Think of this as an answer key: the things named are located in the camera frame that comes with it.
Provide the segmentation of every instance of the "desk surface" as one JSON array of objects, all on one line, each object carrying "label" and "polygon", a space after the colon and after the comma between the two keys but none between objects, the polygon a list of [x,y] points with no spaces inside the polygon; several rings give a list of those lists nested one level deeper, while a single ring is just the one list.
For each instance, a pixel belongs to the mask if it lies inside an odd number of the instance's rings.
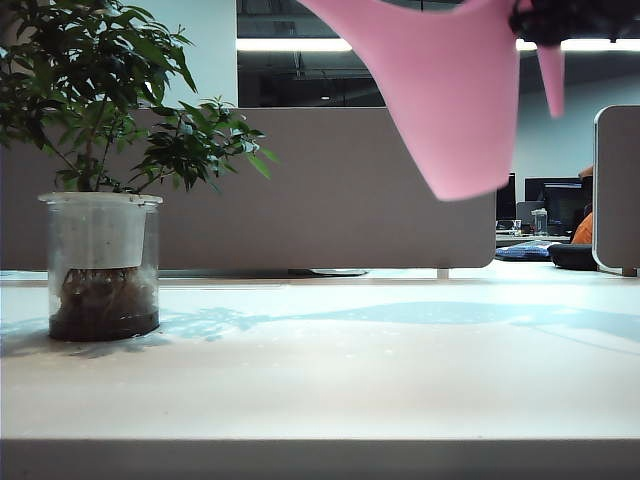
[{"label": "desk surface", "polygon": [[449,280],[167,279],[159,330],[98,344],[48,339],[44,283],[7,278],[5,444],[640,445],[639,278],[494,261]]}]

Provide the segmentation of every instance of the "black monitor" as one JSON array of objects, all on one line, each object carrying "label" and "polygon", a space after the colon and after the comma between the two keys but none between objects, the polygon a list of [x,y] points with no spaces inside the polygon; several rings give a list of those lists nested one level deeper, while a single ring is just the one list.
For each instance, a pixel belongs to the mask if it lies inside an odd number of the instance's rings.
[{"label": "black monitor", "polygon": [[516,218],[516,174],[509,174],[508,183],[497,191],[496,219],[514,220]]},{"label": "black monitor", "polygon": [[578,177],[545,177],[524,179],[524,199],[527,202],[544,200],[545,183],[580,183]]},{"label": "black monitor", "polygon": [[543,187],[551,235],[569,235],[584,216],[585,195],[580,183],[546,183]]}]

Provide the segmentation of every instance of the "pink object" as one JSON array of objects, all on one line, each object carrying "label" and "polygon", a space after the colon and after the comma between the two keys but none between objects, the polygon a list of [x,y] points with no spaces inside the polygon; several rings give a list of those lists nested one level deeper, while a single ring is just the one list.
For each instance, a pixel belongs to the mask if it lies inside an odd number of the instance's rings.
[{"label": "pink object", "polygon": [[[369,68],[422,176],[441,200],[495,190],[509,176],[519,56],[514,0],[467,0],[421,12],[381,0],[299,0]],[[562,111],[562,56],[541,55],[552,114]]]}]

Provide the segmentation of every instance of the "office cubicle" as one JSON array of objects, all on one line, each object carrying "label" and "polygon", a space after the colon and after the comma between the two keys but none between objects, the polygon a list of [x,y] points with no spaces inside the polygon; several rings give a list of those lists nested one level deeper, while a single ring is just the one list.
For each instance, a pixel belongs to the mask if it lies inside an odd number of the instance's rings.
[{"label": "office cubicle", "polygon": [[607,267],[640,267],[639,128],[639,105],[607,107],[595,120],[593,253]]},{"label": "office cubicle", "polygon": [[[451,268],[493,258],[495,194],[438,201],[386,109],[243,113],[268,133],[265,144],[282,164],[271,166],[271,180],[236,164],[240,175],[218,182],[222,194],[204,185],[188,194],[171,185],[152,189],[165,198],[161,268]],[[149,111],[138,114],[153,122]],[[121,172],[143,147],[118,159]],[[59,165],[17,146],[2,168],[2,268],[44,269],[46,217],[36,196],[54,188]]]}]

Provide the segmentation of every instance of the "fluorescent light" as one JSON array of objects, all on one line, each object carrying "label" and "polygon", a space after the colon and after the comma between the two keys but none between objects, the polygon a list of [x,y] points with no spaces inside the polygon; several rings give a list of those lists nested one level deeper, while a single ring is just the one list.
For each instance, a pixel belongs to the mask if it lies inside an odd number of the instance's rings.
[{"label": "fluorescent light", "polygon": [[[535,50],[536,44],[519,38],[516,48],[527,52]],[[560,48],[565,52],[640,52],[640,39],[621,38],[614,43],[606,38],[572,38],[562,42]]]},{"label": "fluorescent light", "polygon": [[244,52],[348,52],[341,38],[238,38],[236,48]]},{"label": "fluorescent light", "polygon": [[[341,38],[238,38],[236,48],[244,52],[348,52],[351,45]],[[640,52],[640,39],[573,38],[562,42],[566,52]],[[536,44],[516,40],[516,49],[533,51]]]}]

